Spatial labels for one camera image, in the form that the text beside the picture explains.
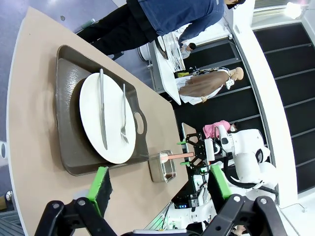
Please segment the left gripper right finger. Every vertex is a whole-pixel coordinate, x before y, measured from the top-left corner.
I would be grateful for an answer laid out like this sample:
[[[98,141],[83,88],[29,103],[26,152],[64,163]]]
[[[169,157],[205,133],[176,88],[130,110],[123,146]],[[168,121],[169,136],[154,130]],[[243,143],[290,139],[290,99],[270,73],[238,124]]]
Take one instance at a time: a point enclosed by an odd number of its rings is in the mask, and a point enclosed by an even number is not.
[[[267,196],[252,201],[232,194],[217,165],[210,168],[208,191],[217,214],[204,230],[205,236],[228,236],[239,225],[251,236],[287,235],[274,201]]]

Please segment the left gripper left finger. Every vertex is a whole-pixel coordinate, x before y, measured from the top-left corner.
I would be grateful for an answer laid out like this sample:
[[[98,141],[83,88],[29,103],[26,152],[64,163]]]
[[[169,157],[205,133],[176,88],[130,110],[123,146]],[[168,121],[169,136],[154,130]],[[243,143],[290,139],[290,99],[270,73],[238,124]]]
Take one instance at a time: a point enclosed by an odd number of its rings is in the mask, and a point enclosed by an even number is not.
[[[112,193],[108,167],[99,167],[87,196],[70,203],[50,201],[42,214],[36,236],[72,236],[77,229],[86,229],[91,236],[115,236],[104,219]]]

